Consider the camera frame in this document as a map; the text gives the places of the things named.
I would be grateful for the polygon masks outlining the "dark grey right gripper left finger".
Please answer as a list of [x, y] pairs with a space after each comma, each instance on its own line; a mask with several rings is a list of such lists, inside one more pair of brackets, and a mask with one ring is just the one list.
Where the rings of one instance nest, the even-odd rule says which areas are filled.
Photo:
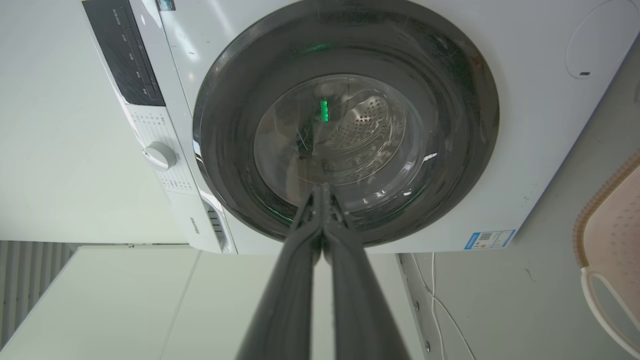
[[298, 208], [235, 360], [310, 360], [322, 203], [315, 186]]

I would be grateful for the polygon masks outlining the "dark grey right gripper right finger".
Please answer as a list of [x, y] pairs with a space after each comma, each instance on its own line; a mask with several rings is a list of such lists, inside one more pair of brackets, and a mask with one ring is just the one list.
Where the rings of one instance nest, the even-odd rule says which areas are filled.
[[364, 237], [328, 183], [322, 185], [322, 209], [325, 258], [333, 272], [335, 360], [410, 360]]

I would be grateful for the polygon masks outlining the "pink plastic laundry basket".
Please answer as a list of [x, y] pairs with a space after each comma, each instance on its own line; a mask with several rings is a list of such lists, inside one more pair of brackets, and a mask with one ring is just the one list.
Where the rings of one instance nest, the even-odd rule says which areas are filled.
[[636, 360], [635, 345], [610, 320], [594, 290], [599, 278], [640, 331], [640, 150], [586, 203], [573, 228], [583, 296], [603, 330]]

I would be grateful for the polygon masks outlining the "blue energy label sticker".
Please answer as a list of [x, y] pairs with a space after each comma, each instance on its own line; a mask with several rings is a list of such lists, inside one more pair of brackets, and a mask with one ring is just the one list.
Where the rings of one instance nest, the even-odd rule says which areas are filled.
[[516, 230], [474, 232], [468, 240], [464, 250], [505, 248]]

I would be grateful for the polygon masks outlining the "white cabinet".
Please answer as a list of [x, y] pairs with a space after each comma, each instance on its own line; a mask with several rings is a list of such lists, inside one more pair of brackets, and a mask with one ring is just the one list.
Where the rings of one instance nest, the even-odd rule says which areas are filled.
[[234, 360], [276, 259], [82, 246], [0, 360]]

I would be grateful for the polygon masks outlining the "dark round washing machine door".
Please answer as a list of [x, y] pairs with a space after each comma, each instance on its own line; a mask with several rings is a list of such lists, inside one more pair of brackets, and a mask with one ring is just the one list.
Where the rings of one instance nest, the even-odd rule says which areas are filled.
[[368, 246], [422, 231], [471, 192], [498, 132], [482, 53], [409, 0], [277, 8], [224, 48], [193, 114], [210, 191], [279, 241], [325, 183]]

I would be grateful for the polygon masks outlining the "silver washing machine dial knob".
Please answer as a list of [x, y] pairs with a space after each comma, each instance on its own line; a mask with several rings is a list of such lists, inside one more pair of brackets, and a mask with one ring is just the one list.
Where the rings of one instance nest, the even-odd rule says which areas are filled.
[[159, 173], [166, 173], [178, 162], [176, 153], [160, 141], [151, 142], [142, 149], [142, 153], [151, 167]]

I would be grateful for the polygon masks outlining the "white front-load washing machine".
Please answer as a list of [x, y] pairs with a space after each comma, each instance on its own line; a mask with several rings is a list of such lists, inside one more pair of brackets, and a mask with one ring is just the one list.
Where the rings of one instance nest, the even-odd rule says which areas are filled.
[[[80, 0], [103, 68], [143, 148], [162, 142], [177, 163], [157, 175], [192, 248], [274, 255], [284, 240], [239, 221], [208, 187], [194, 140], [195, 100], [233, 39], [300, 0]], [[473, 233], [516, 230], [610, 86], [640, 34], [640, 0], [409, 0], [471, 39], [499, 100], [494, 150], [450, 212], [371, 253], [465, 251]]]

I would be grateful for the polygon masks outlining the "grey metal rail with screws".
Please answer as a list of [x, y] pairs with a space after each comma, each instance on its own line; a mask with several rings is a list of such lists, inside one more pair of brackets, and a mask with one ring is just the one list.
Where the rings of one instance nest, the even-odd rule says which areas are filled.
[[401, 253], [398, 255], [406, 278], [407, 289], [414, 314], [423, 338], [423, 347], [427, 360], [442, 360], [441, 333], [439, 322], [434, 316], [436, 301], [434, 291], [433, 264], [434, 253]]

